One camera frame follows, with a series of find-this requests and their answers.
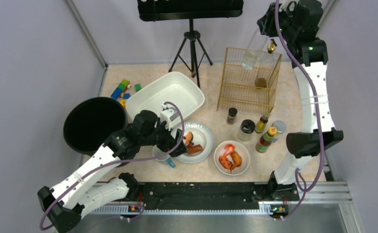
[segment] white rectangular container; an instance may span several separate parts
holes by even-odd
[[[132,95],[126,102],[126,111],[132,120],[142,110],[150,110],[159,117],[166,101],[177,105],[183,119],[186,119],[203,105],[204,94],[186,75],[170,72]],[[179,123],[178,117],[172,122],[172,127]]]

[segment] spice jar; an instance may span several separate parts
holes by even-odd
[[[236,108],[229,109],[228,119],[226,121],[228,125],[234,124],[234,118],[236,117],[236,114],[237,114]]]
[[[279,139],[279,137],[282,136],[284,132],[286,132],[286,123],[281,120],[277,120],[272,123],[272,127],[275,127],[278,130],[272,141],[272,143],[275,143]]]
[[[240,130],[237,134],[237,137],[242,142],[247,142],[252,138],[252,133],[256,127],[255,123],[252,120],[246,119],[240,124]]]

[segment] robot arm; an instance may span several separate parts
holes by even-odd
[[[257,21],[262,35],[277,37],[275,25],[275,3],[270,4],[266,14]],[[279,25],[287,48],[309,74],[316,91],[318,103],[309,81],[296,64],[292,63],[299,85],[302,101],[303,123],[299,133],[289,133],[286,137],[288,153],[269,180],[269,193],[281,197],[285,190],[291,190],[296,182],[296,168],[303,168],[320,152],[319,132],[315,104],[320,109],[320,124],[325,149],[343,139],[343,132],[335,130],[329,110],[326,88],[328,53],[326,43],[316,37],[318,23],[323,15],[322,4],[317,0],[286,0],[279,7]]]
[[[37,195],[43,211],[46,211],[59,196],[75,182],[79,182],[52,207],[47,215],[58,232],[68,232],[94,209],[111,201],[124,199],[137,184],[132,175],[124,173],[106,185],[92,188],[107,172],[120,163],[103,167],[82,179],[86,173],[107,163],[132,159],[141,146],[158,146],[160,150],[166,152],[177,144],[181,130],[178,130],[175,138],[170,135],[170,125],[177,117],[177,111],[166,105],[162,105],[162,108],[160,118],[151,111],[143,110],[136,115],[133,123],[127,125],[126,129],[112,133],[96,153],[69,177],[52,188],[44,186],[39,190]],[[176,157],[185,152],[187,149],[180,142],[170,156]]]

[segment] white bowl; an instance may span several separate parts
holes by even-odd
[[[169,72],[143,87],[126,102],[126,112],[132,120],[142,110],[150,110],[160,116],[162,104],[170,101],[180,109],[183,119],[187,119],[204,103],[204,94],[186,75]],[[171,127],[180,124],[180,117],[172,121]]]
[[[171,133],[173,137],[176,137],[177,129],[181,129],[181,124],[173,129]],[[188,164],[198,163],[212,152],[214,145],[213,133],[206,125],[197,121],[187,121],[184,123],[183,135],[186,136],[189,132],[192,132],[193,134],[192,142],[194,145],[201,145],[203,147],[203,151],[196,154],[184,153],[177,156],[176,159]]]
[[[236,167],[235,169],[233,169],[233,171],[231,171],[230,173],[230,170],[229,169],[226,169],[224,168],[220,162],[219,162],[219,156],[223,155],[223,153],[225,152],[225,146],[227,144],[233,144],[234,147],[235,147],[235,151],[240,155],[240,157],[242,158],[242,164],[238,167]],[[228,155],[227,158],[233,162],[233,160],[231,159],[231,156]],[[240,175],[242,174],[243,172],[245,172],[247,170],[247,168],[249,167],[250,165],[250,154],[249,154],[249,151],[246,149],[245,146],[243,146],[242,144],[240,144],[239,142],[236,142],[236,141],[226,141],[226,142],[222,142],[217,148],[216,150],[214,151],[214,163],[216,164],[216,167],[223,173],[225,173],[226,175],[229,175],[229,176],[237,176],[237,175]]]

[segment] cable tie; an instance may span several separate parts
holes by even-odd
[[[77,171],[74,171],[74,172],[73,172],[73,176],[74,176],[74,178],[75,178],[79,183],[81,183],[82,185],[84,185],[84,180],[82,179],[82,176],[81,176]]]
[[[314,99],[314,98],[321,98],[321,97],[327,97],[329,95],[317,95],[317,96],[309,96],[309,97],[306,97],[306,98],[302,98],[300,100],[307,100],[307,99]]]
[[[313,102],[313,103],[306,103],[306,104],[302,104],[302,106],[306,106],[306,105],[312,105],[312,104],[325,104],[325,103],[329,103],[329,101],[325,101],[325,102]]]

